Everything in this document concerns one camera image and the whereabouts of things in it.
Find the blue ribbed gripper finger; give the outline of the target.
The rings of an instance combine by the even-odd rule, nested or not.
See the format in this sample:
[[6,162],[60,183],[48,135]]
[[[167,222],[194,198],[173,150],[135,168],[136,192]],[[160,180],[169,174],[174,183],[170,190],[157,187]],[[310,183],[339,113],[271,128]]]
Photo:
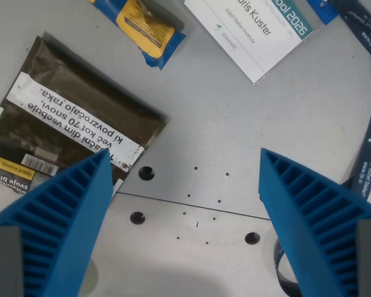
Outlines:
[[25,296],[78,295],[112,196],[103,150],[0,211],[0,226],[20,229]]
[[356,226],[371,204],[266,148],[258,192],[302,296],[357,296]]

